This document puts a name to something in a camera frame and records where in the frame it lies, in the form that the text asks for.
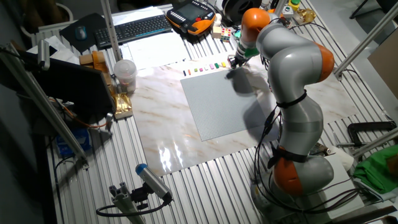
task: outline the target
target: desk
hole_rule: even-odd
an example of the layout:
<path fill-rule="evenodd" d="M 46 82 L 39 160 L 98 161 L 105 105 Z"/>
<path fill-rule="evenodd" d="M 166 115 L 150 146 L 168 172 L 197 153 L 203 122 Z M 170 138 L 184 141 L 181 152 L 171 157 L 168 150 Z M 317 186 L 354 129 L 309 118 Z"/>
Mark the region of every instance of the desk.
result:
<path fill-rule="evenodd" d="M 303 0 L 301 5 L 313 9 L 308 0 Z M 321 16 L 318 14 L 314 22 L 324 26 Z M 52 26 L 43 30 L 32 39 L 32 43 L 35 45 L 39 39 L 53 35 L 60 38 L 58 31 L 61 28 L 62 26 Z M 337 64 L 345 58 L 346 54 L 339 49 L 335 40 L 317 27 L 299 27 L 296 32 L 307 35 L 334 52 Z M 70 47 L 65 39 L 61 41 Z M 210 36 L 200 37 L 194 44 L 186 40 L 184 42 L 192 60 L 236 49 L 235 42 L 222 44 Z M 107 55 L 107 64 L 112 70 L 114 65 L 112 52 L 111 50 L 103 52 Z M 350 123 L 386 120 L 373 93 L 359 76 L 345 73 L 341 85 L 354 101 L 359 113 L 326 125 L 320 139 L 320 143 L 326 146 L 335 144 L 333 132 L 339 141 L 348 141 L 346 127 Z M 90 168 L 83 170 L 73 166 L 71 162 L 60 165 L 56 173 L 60 182 L 59 189 L 55 186 L 54 171 L 50 170 L 59 223 L 62 223 L 62 217 L 65 223 L 128 223 L 126 218 L 107 219 L 97 217 L 95 214 L 96 208 L 111 205 L 111 195 L 108 191 L 110 185 L 118 185 L 125 181 L 130 190 L 142 185 L 142 180 L 134 172 L 137 164 L 146 162 L 136 120 L 131 117 L 115 121 L 111 132 L 112 136 L 109 136 L 105 129 L 91 130 L 94 149 L 88 153 Z M 361 133 L 360 138 L 363 141 L 372 141 L 381 135 L 381 132 L 375 131 Z M 48 148 L 47 155 L 50 167 L 62 159 L 58 157 L 54 148 Z M 262 157 L 265 161 L 267 156 L 267 152 L 263 151 Z M 253 174 L 253 159 L 254 149 L 249 148 L 162 176 L 162 180 L 173 192 L 175 201 L 171 206 L 158 212 L 144 215 L 146 222 L 167 224 L 262 222 L 250 197 L 249 184 Z M 150 196 L 150 208 L 159 205 L 157 197 Z"/>

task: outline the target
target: wire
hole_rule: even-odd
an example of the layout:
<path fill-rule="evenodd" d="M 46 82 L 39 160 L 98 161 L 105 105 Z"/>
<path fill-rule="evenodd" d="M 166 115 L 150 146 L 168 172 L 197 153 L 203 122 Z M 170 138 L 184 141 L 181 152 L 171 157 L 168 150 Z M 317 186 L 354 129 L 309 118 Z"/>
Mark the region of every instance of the wire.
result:
<path fill-rule="evenodd" d="M 60 105 L 60 107 L 61 107 L 62 109 L 64 109 L 64 110 L 68 113 L 68 115 L 69 115 L 69 117 L 71 117 L 71 119 L 74 119 L 75 121 L 77 121 L 77 122 L 79 122 L 80 124 L 86 126 L 87 128 L 101 128 L 101 127 L 103 127 L 103 126 L 105 126 L 105 125 L 107 124 L 107 122 L 105 122 L 104 124 L 101 124 L 101 125 L 90 125 L 90 124 L 86 124 L 86 123 L 80 121 L 79 119 L 77 119 L 77 118 L 75 117 L 75 115 L 73 115 L 73 113 L 70 112 L 70 110 L 69 110 L 66 106 L 62 105 L 57 99 L 49 99 L 49 100 L 51 100 L 51 101 L 53 101 L 53 102 L 57 102 L 58 105 Z"/>
<path fill-rule="evenodd" d="M 163 204 L 160 205 L 159 207 L 153 208 L 153 209 L 150 209 L 150 210 L 147 210 L 147 211 L 143 211 L 143 212 L 118 213 L 118 214 L 101 212 L 102 210 L 105 210 L 105 209 L 116 208 L 115 205 L 107 205 L 105 207 L 97 209 L 95 212 L 97 213 L 97 215 L 102 216 L 102 217 L 130 217 L 130 216 L 145 215 L 145 214 L 149 214 L 149 213 L 152 213 L 152 212 L 156 212 L 156 211 L 162 209 L 167 204 L 168 204 L 167 202 L 163 202 Z"/>
<path fill-rule="evenodd" d="M 349 181 L 349 180 L 351 180 L 351 179 L 352 179 L 352 177 L 350 177 L 349 179 L 343 180 L 343 181 L 341 181 L 341 182 L 338 182 L 338 183 L 332 184 L 332 185 L 330 185 L 330 186 L 329 186 L 329 187 L 327 187 L 327 188 L 324 188 L 324 189 L 322 189 L 322 190 L 319 190 L 319 191 L 317 191 L 317 192 L 310 193 L 310 194 L 307 194 L 307 195 L 313 195 L 313 194 L 320 193 L 320 192 L 322 192 L 322 191 L 328 190 L 328 189 L 329 189 L 329 188 L 331 188 L 331 187 L 334 187 L 334 186 L 336 186 L 336 185 L 339 185 L 339 184 L 345 183 L 345 182 L 347 182 L 347 181 Z"/>
<path fill-rule="evenodd" d="M 67 120 L 67 116 L 65 114 L 65 110 L 62 109 L 62 105 L 58 100 L 55 100 L 55 102 L 59 105 L 60 109 L 62 110 L 63 113 L 63 120 L 66 121 Z"/>
<path fill-rule="evenodd" d="M 14 54 L 14 53 L 12 53 L 12 52 L 6 50 L 6 49 L 3 48 L 3 47 L 0 47 L 0 52 L 4 52 L 4 53 L 6 53 L 6 54 L 9 54 L 9 55 L 12 55 L 12 56 L 14 56 L 14 57 L 17 57 L 17 58 L 19 58 L 19 60 L 23 61 L 23 62 L 26 63 L 26 64 L 32 65 L 32 66 L 35 67 L 36 69 L 41 70 L 41 68 L 42 68 L 40 65 L 38 65 L 38 64 L 36 64 L 36 63 L 34 63 L 34 62 L 31 62 L 30 60 L 26 60 L 26 58 L 23 58 L 23 57 L 21 57 L 21 56 L 18 55 L 18 54 Z"/>
<path fill-rule="evenodd" d="M 275 107 L 275 109 L 270 113 L 270 115 L 269 115 L 269 117 L 267 118 L 267 120 L 268 120 L 270 117 L 271 117 L 271 118 L 274 117 L 274 115 L 275 115 L 275 110 L 276 110 L 276 107 Z M 255 152 L 255 154 L 254 154 L 254 178 L 255 178 L 256 185 L 257 185 L 257 189 L 258 189 L 258 191 L 261 193 L 261 195 L 262 195 L 264 198 L 266 198 L 268 201 L 270 201 L 270 203 L 273 203 L 273 204 L 275 204 L 275 205 L 277 205 L 277 206 L 279 206 L 279 207 L 282 207 L 282 208 L 284 208 L 284 209 L 286 209 L 286 210 L 290 210 L 290 211 L 293 211 L 293 212 L 300 212 L 300 213 L 303 213 L 303 214 L 304 214 L 304 213 L 318 214 L 318 213 L 329 212 L 329 211 L 331 211 L 331 210 L 333 210 L 333 209 L 335 209 L 335 208 L 337 208 L 337 207 L 343 205 L 344 203 L 349 202 L 350 200 L 354 199 L 354 198 L 359 194 L 360 189 L 351 189 L 351 190 L 347 190 L 347 191 L 345 191 L 345 192 L 342 192 L 342 193 L 340 193 L 340 194 L 334 196 L 333 198 L 330 198 L 329 200 L 326 200 L 325 202 L 323 202 L 323 203 L 321 203 L 321 204 L 319 204 L 319 205 L 317 205 L 317 206 L 314 206 L 314 207 L 309 208 L 309 209 L 306 209 L 306 210 L 302 210 L 302 209 L 297 209 L 297 208 L 293 208 L 293 207 L 290 207 L 290 206 L 286 205 L 284 202 L 280 201 L 280 200 L 271 192 L 270 184 L 271 184 L 272 172 L 270 173 L 270 176 L 269 176 L 269 181 L 268 181 L 268 184 L 269 184 L 269 185 L 268 185 L 268 187 L 265 185 L 265 183 L 264 183 L 264 181 L 263 181 L 263 179 L 262 179 L 262 176 L 260 175 L 260 147 L 261 147 L 262 141 L 264 140 L 264 138 L 265 138 L 265 136 L 268 134 L 268 132 L 271 130 L 272 125 L 274 124 L 275 120 L 277 119 L 277 117 L 278 117 L 279 115 L 280 115 L 280 112 L 279 112 L 279 114 L 275 117 L 275 119 L 273 119 L 272 122 L 270 122 L 270 123 L 267 123 L 267 121 L 266 121 L 266 125 L 264 125 L 264 130 L 263 130 L 261 139 L 260 139 L 260 141 L 259 141 L 259 144 L 257 145 L 256 152 Z M 258 179 L 257 179 L 257 172 L 258 172 L 258 174 L 259 174 L 259 178 L 260 178 L 261 184 L 263 185 L 263 187 L 264 187 L 264 189 L 266 190 L 267 194 L 270 195 L 270 196 L 272 197 L 272 199 L 270 199 L 270 198 L 259 188 L 259 181 L 258 181 Z M 328 202 L 331 202 L 332 200 L 335 200 L 335 199 L 337 199 L 337 198 L 339 198 L 339 197 L 341 197 L 341 196 L 343 196 L 343 195 L 344 195 L 344 197 L 341 198 L 341 199 L 339 199 L 339 201 L 335 202 L 333 205 L 330 205 L 329 207 L 324 208 L 324 209 L 314 210 L 314 209 L 316 209 L 316 208 L 318 208 L 318 207 L 320 207 L 320 206 L 322 206 L 322 205 L 324 205 L 324 204 L 326 204 L 326 203 L 328 203 Z"/>
<path fill-rule="evenodd" d="M 55 166 L 54 170 L 57 170 L 58 166 L 61 165 L 62 162 L 64 162 L 64 161 L 67 160 L 67 159 L 72 158 L 73 156 L 68 156 L 68 157 L 62 159 L 62 160 Z"/>

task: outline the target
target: white paper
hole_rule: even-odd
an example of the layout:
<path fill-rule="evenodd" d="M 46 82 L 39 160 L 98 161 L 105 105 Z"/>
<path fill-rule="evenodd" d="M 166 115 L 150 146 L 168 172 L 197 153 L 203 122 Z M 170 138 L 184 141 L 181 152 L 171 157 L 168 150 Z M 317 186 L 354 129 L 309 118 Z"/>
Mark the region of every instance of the white paper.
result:
<path fill-rule="evenodd" d="M 120 15 L 120 16 L 113 16 L 113 25 L 117 26 L 120 24 L 125 24 L 131 21 L 137 21 L 139 19 L 144 19 L 152 16 L 159 16 L 163 15 L 163 11 L 158 9 L 157 7 L 147 7 L 145 9 L 140 9 L 138 11 L 134 11 L 130 14 Z"/>
<path fill-rule="evenodd" d="M 187 50 L 181 37 L 169 32 L 128 43 L 128 50 L 123 50 L 124 58 L 132 58 L 137 69 L 158 67 L 180 62 L 188 58 Z"/>
<path fill-rule="evenodd" d="M 50 58 L 58 59 L 64 62 L 70 62 L 79 65 L 79 59 L 75 56 L 75 54 L 67 49 L 66 46 L 62 44 L 62 42 L 58 39 L 57 36 L 52 36 L 50 38 L 44 39 L 44 41 L 48 42 L 51 47 L 57 50 Z M 38 49 L 37 46 L 32 47 L 27 52 L 32 54 L 37 54 Z"/>

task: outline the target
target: green cloth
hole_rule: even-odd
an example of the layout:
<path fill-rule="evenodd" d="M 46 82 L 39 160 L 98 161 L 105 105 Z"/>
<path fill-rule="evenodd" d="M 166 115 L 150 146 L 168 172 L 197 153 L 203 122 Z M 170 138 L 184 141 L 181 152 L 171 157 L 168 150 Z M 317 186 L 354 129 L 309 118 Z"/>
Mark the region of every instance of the green cloth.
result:
<path fill-rule="evenodd" d="M 398 145 L 375 152 L 355 167 L 354 177 L 374 189 L 385 194 L 398 187 L 398 178 L 390 174 L 386 159 L 398 154 Z"/>

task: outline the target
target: metal pole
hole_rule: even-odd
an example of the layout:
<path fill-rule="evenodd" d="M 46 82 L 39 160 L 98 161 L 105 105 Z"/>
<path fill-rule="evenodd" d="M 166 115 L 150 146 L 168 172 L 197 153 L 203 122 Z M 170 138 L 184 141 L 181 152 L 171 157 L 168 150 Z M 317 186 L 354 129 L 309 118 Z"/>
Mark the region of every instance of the metal pole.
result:
<path fill-rule="evenodd" d="M 18 54 L 17 50 L 11 45 L 7 46 L 7 50 Z M 50 121 L 52 126 L 57 130 L 57 132 L 64 138 L 65 142 L 71 148 L 73 153 L 79 158 L 86 160 L 86 154 L 81 148 L 80 144 L 69 130 L 68 126 L 63 122 L 59 113 L 50 104 L 49 99 L 45 95 L 43 89 L 37 83 L 36 79 L 30 72 L 25 70 L 24 65 L 21 60 L 15 56 L 9 55 L 7 53 L 1 53 L 0 59 L 4 62 L 7 68 L 15 76 L 17 81 L 22 85 L 25 91 L 33 99 L 37 107 L 43 112 L 44 116 Z"/>
<path fill-rule="evenodd" d="M 113 54 L 116 59 L 116 62 L 122 60 L 122 56 L 120 54 L 118 38 L 116 37 L 116 31 L 113 26 L 112 12 L 109 6 L 108 0 L 101 0 L 102 10 L 104 11 L 104 17 L 106 22 L 106 27 L 109 32 L 109 39 L 112 44 Z"/>
<path fill-rule="evenodd" d="M 286 4 L 288 3 L 289 0 L 279 0 L 278 5 L 276 5 L 275 8 L 275 12 L 274 14 L 277 17 L 280 17 L 280 14 L 282 13 L 282 11 L 284 10 L 284 7 L 286 6 Z"/>
<path fill-rule="evenodd" d="M 389 131 L 387 134 L 383 134 L 381 137 L 378 137 L 376 140 L 359 148 L 356 152 L 353 153 L 353 156 L 354 158 L 358 158 L 359 156 L 362 156 L 366 152 L 369 152 L 370 150 L 374 149 L 375 147 L 378 147 L 381 144 L 384 144 L 385 142 L 391 141 L 396 137 L 398 137 L 398 128 Z"/>
<path fill-rule="evenodd" d="M 385 28 L 385 26 L 398 15 L 398 2 L 390 9 L 390 11 L 381 19 L 379 23 L 370 31 L 368 36 L 355 47 L 355 49 L 344 59 L 344 61 L 335 70 L 335 76 L 341 80 L 341 73 L 347 66 L 367 47 L 372 40 Z"/>

